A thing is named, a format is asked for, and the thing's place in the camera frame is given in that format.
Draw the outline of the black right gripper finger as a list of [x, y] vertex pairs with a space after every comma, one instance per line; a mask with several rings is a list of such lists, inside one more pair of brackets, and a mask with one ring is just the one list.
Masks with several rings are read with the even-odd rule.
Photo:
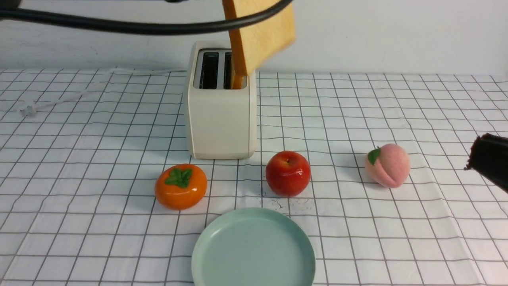
[[508, 139], [485, 133], [473, 142], [464, 170], [475, 170], [508, 192]]

